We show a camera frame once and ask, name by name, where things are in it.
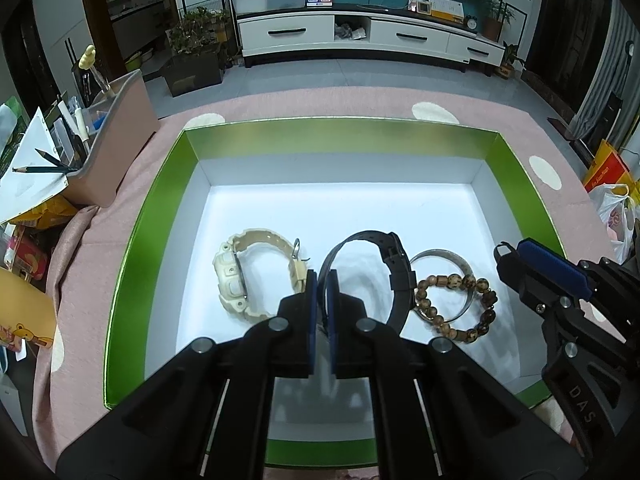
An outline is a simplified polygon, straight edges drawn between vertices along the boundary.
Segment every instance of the pink rug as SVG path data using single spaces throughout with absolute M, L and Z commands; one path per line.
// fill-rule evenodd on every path
M 51 268 L 58 272 L 50 273 L 47 291 L 56 301 L 61 337 L 56 338 L 52 350 L 40 351 L 33 403 L 38 446 L 49 466 L 53 467 L 60 452 L 106 413 L 102 403 L 104 340 L 124 250 L 146 193 L 174 140 L 188 120 L 205 113 L 219 114 L 227 122 L 295 116 L 417 116 L 498 131 L 532 174 L 568 258 L 576 262 L 612 256 L 606 231 L 571 167 L 534 120 L 515 108 L 439 92 L 324 88 L 246 96 L 165 118 L 130 167 L 113 205 L 88 208 L 74 218 L 53 254 Z M 532 156 L 545 159 L 554 168 L 561 189 L 553 189 L 534 174 L 529 165 Z M 586 312 L 594 320 L 591 309 Z M 304 473 L 305 478 L 315 479 L 375 474 L 375 468 Z M 268 470 L 266 477 L 300 478 L 301 473 Z

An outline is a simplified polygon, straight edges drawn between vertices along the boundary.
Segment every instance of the tv stand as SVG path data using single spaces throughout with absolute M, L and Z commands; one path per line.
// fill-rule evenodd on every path
M 335 25 L 364 28 L 367 37 L 334 36 Z M 500 66 L 504 47 L 461 25 L 407 10 L 374 6 L 334 5 L 282 9 L 238 17 L 245 66 L 256 60 L 315 57 L 387 57 L 439 59 L 466 68 L 471 60 L 485 63 L 487 75 Z

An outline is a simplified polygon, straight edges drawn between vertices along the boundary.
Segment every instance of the blue gripper pad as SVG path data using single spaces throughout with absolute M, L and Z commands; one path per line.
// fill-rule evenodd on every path
M 523 240 L 517 249 L 520 257 L 537 272 L 566 291 L 568 296 L 590 301 L 593 291 L 587 276 L 574 264 L 533 240 Z
M 327 330 L 329 332 L 329 351 L 331 354 L 331 373 L 335 374 L 335 366 L 337 363 L 337 341 L 335 334 L 335 316 L 334 316 L 334 308 L 335 301 L 337 298 L 334 298 L 332 294 L 332 284 L 335 280 L 338 279 L 338 274 L 335 270 L 330 270 L 328 276 L 326 277 L 326 315 L 328 318 L 328 327 Z
M 318 283 L 316 273 L 311 273 L 312 281 L 307 282 L 306 286 L 311 287 L 311 306 L 309 315 L 309 370 L 312 375 L 316 367 L 316 320 L 318 319 Z

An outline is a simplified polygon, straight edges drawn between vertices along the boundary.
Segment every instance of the beige watch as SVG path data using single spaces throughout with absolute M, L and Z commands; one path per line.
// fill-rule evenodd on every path
M 289 259 L 289 277 L 295 293 L 305 290 L 306 263 L 299 259 L 300 240 L 293 245 L 279 234 L 267 229 L 247 229 L 239 235 L 233 235 L 220 246 L 213 259 L 213 267 L 218 276 L 220 303 L 232 314 L 244 316 L 249 321 L 268 319 L 270 315 L 257 310 L 247 297 L 246 283 L 238 253 L 247 250 L 253 244 L 269 244 Z

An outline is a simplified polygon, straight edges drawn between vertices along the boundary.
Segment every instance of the shopping bag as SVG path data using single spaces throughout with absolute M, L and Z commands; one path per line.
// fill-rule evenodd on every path
M 631 198 L 636 204 L 640 203 L 638 184 L 616 149 L 606 140 L 600 142 L 600 147 L 582 184 L 587 193 L 601 184 L 627 184 Z
M 628 186 L 600 184 L 589 192 L 589 198 L 602 223 L 615 232 L 617 239 L 611 240 L 611 246 L 617 263 L 623 264 L 631 250 L 636 223 L 636 204 L 629 197 Z

